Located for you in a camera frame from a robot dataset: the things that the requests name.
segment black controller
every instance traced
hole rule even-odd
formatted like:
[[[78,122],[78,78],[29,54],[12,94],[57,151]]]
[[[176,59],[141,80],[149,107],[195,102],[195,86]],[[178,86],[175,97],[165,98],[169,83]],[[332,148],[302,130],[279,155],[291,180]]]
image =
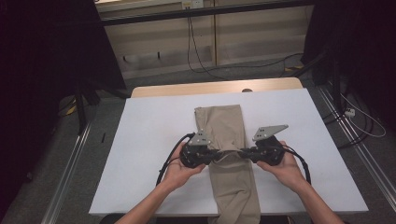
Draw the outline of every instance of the black controller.
[[[194,135],[180,151],[181,162],[189,168],[195,168],[201,164],[208,165],[213,160],[220,158],[218,149],[209,149],[210,141],[206,138],[203,130]]]
[[[254,163],[265,161],[272,166],[278,165],[283,159],[285,150],[274,134],[286,128],[288,128],[287,125],[260,128],[253,137],[253,141],[256,141],[256,146],[241,148],[238,151],[238,155],[242,159],[250,159]],[[181,162],[186,167],[195,168],[200,164],[208,165],[213,160],[218,160],[222,153],[218,149],[208,149],[207,146],[209,144],[210,141],[205,136],[204,131],[199,131],[181,149]]]
[[[256,147],[241,148],[238,151],[242,159],[250,159],[254,163],[257,161],[265,161],[269,165],[278,165],[285,155],[282,144],[277,141],[275,136],[256,142]]]

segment wire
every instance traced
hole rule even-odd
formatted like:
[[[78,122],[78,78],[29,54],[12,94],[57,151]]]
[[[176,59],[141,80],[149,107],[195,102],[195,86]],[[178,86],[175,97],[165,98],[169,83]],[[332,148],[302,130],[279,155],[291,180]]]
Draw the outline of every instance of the wire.
[[[333,123],[333,122],[335,122],[335,121],[341,119],[341,118],[345,115],[345,112],[346,112],[346,110],[347,110],[347,102],[344,101],[343,103],[344,103],[344,104],[342,105],[342,107],[344,108],[344,110],[342,111],[342,113],[340,113],[339,115],[337,115],[334,119],[328,120],[328,121],[324,122],[325,125],[331,124],[331,123]],[[322,118],[322,119],[326,119],[326,118],[329,117],[331,114],[325,116],[325,117]]]
[[[172,159],[172,155],[174,154],[175,150],[177,149],[178,145],[180,145],[180,143],[186,139],[186,138],[193,138],[195,136],[195,133],[188,133],[186,135],[184,135],[183,137],[180,138],[180,140],[178,140],[178,142],[175,144],[174,148],[172,149],[171,153],[169,154],[168,158],[166,159],[166,161],[163,163],[163,168],[160,170],[160,174],[158,175],[157,178],[157,183],[155,186],[158,186],[161,181],[163,180],[163,174],[165,173],[166,168],[168,167],[169,163],[175,159]]]
[[[354,98],[354,100],[356,101],[356,103],[358,104],[358,107],[361,109],[361,104],[359,104],[359,101],[355,98],[355,96],[353,94],[351,94],[351,95]],[[374,124],[373,122],[369,123],[369,127],[370,127],[369,131],[368,131],[369,133],[373,131],[373,128],[374,128],[373,124]],[[364,128],[363,128],[363,130],[366,130],[366,128],[367,128],[367,117],[364,117]],[[357,145],[358,143],[362,142],[364,139],[367,138],[367,136],[368,136],[368,134],[366,134],[364,132],[361,132],[356,138],[354,138],[350,142],[348,142],[346,144],[343,144],[342,146],[337,147],[337,148],[338,149],[343,149],[343,148],[347,148],[347,147],[352,147],[352,146]]]
[[[291,155],[294,155],[300,160],[305,171],[306,182],[308,182],[311,185],[311,174],[309,173],[308,163],[306,163],[304,158],[301,157],[292,147],[289,146],[284,146],[284,147],[288,148],[288,149],[284,149],[286,152],[289,152]]]
[[[201,62],[201,58],[199,57],[199,54],[198,54],[197,45],[196,45],[196,43],[195,43],[194,30],[193,30],[193,27],[192,27],[191,18],[188,17],[187,19],[188,19],[188,21],[189,21],[189,51],[188,51],[188,53],[187,53],[187,61],[188,61],[188,63],[189,63],[189,67],[190,67],[191,71],[192,71],[192,72],[196,72],[196,71],[194,71],[194,70],[192,69],[191,64],[190,64],[190,42],[191,42],[190,28],[191,28],[192,42],[194,43],[194,48],[195,48],[195,54],[197,55],[198,62],[199,62],[199,64],[201,65],[201,67],[205,70],[206,73],[208,73],[208,74],[209,74],[210,76],[212,76],[212,77],[217,77],[217,78],[220,78],[220,79],[223,79],[223,80],[228,80],[228,79],[225,78],[225,77],[219,77],[219,76],[215,76],[215,75],[213,75],[213,74],[210,74],[209,71],[207,71],[206,68],[204,68],[204,66],[202,65],[202,62]]]
[[[180,159],[180,157],[176,157],[176,158],[173,158],[172,160],[170,160],[170,161],[168,162],[168,165],[167,165],[167,166],[169,166],[169,165],[171,164],[172,161],[175,161],[175,160],[177,160],[177,159]]]
[[[212,77],[218,77],[218,76],[214,76],[213,74],[210,74],[209,72],[214,71],[214,70],[220,70],[220,69],[228,69],[228,68],[261,68],[261,67],[266,67],[266,66],[270,66],[270,65],[277,64],[277,63],[285,62],[288,58],[291,58],[291,57],[294,57],[294,56],[297,56],[297,55],[303,55],[303,53],[294,53],[294,54],[291,54],[291,55],[289,55],[289,56],[286,56],[285,58],[283,58],[283,59],[281,59],[281,60],[278,60],[278,61],[276,61],[276,62],[274,62],[274,63],[260,64],[260,65],[221,66],[221,67],[213,67],[213,68],[207,69],[207,68],[205,68],[205,67],[202,65],[201,59],[200,59],[199,54],[198,54],[198,50],[197,50],[196,42],[195,42],[195,37],[194,37],[194,31],[193,31],[193,27],[192,27],[192,21],[191,21],[191,18],[190,18],[190,17],[188,17],[188,21],[189,21],[189,49],[188,49],[188,53],[187,53],[187,61],[188,61],[190,70],[191,70],[192,72],[194,72],[194,73],[208,73],[208,74],[209,74],[210,76],[212,76]],[[196,53],[196,55],[197,55],[197,57],[198,57],[198,61],[199,61],[200,65],[201,65],[201,67],[204,69],[204,71],[198,71],[198,70],[195,70],[195,69],[193,69],[193,68],[191,67],[191,62],[190,62],[190,49],[191,49],[190,42],[191,42],[191,37],[192,37],[192,41],[193,41],[193,44],[194,44],[195,53]]]
[[[385,128],[381,125],[381,123],[379,123],[378,121],[376,121],[376,119],[374,119],[374,118],[371,117],[370,115],[366,114],[364,111],[362,111],[362,110],[360,110],[359,108],[357,108],[357,107],[356,107],[355,105],[353,105],[352,103],[350,103],[350,102],[348,101],[348,99],[347,99],[343,94],[341,94],[341,96],[342,96],[350,105],[352,105],[355,109],[357,109],[357,110],[360,111],[363,115],[365,115],[366,117],[368,117],[369,119],[371,119],[372,121],[374,121],[376,124],[378,124],[378,126],[382,128],[382,130],[384,131],[384,133],[382,133],[382,134],[380,134],[380,135],[375,135],[375,134],[367,133],[366,131],[362,130],[358,125],[356,125],[356,124],[352,121],[351,118],[349,118],[349,121],[350,121],[357,129],[359,129],[360,131],[362,131],[362,132],[364,132],[364,133],[366,133],[366,134],[368,134],[368,135],[370,135],[370,136],[372,136],[372,137],[383,137],[383,136],[385,136],[385,135],[387,134],[387,130],[385,130]]]
[[[282,73],[280,74],[279,77],[282,77],[285,74],[285,68],[286,68],[286,60],[293,57],[293,56],[297,56],[297,55],[303,55],[303,53],[295,53],[295,54],[291,54],[289,56],[286,56],[284,59],[282,59],[283,62],[283,70]]]

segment white table surface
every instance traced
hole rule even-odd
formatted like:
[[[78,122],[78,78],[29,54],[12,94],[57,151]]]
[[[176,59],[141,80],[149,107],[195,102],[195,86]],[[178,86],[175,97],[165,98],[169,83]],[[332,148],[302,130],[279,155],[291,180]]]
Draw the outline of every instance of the white table surface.
[[[128,99],[90,214],[126,213],[144,199],[154,189],[175,143],[186,133],[196,132],[194,108],[212,105],[241,105],[247,139],[259,127],[288,124],[276,137],[305,158],[312,185],[330,208],[339,213],[368,210],[308,91],[302,89]],[[263,215],[305,211],[298,196],[271,174],[256,164],[253,172]],[[172,192],[156,214],[217,213],[206,167]]]

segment hand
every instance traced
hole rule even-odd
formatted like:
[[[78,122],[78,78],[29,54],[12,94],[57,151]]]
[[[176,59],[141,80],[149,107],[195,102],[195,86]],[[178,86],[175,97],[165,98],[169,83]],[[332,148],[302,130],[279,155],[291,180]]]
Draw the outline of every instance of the hand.
[[[284,141],[279,142],[283,146],[286,145]],[[283,160],[279,165],[270,166],[264,161],[258,161],[257,165],[260,166],[264,171],[268,171],[273,174],[277,180],[280,181],[280,183],[290,188],[294,192],[296,192],[301,185],[307,183],[301,174],[301,170],[298,167],[294,156],[288,152],[285,153]]]
[[[204,164],[201,164],[194,169],[183,165],[178,157],[184,144],[186,143],[183,142],[178,145],[171,157],[171,163],[169,163],[165,177],[163,178],[163,183],[168,184],[171,190],[180,188],[187,182],[187,180],[189,180],[192,175],[201,173],[201,171],[205,168]]]

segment power outlet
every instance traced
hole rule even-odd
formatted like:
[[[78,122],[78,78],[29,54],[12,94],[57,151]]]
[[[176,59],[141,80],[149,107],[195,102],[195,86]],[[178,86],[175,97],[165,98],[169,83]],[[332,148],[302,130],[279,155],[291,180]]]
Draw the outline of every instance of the power outlet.
[[[347,108],[346,109],[346,116],[349,118],[355,117],[355,109]]]
[[[189,9],[192,8],[192,2],[191,1],[182,1],[181,2],[181,9]]]
[[[204,0],[192,0],[191,4],[192,8],[201,8],[204,7]]]

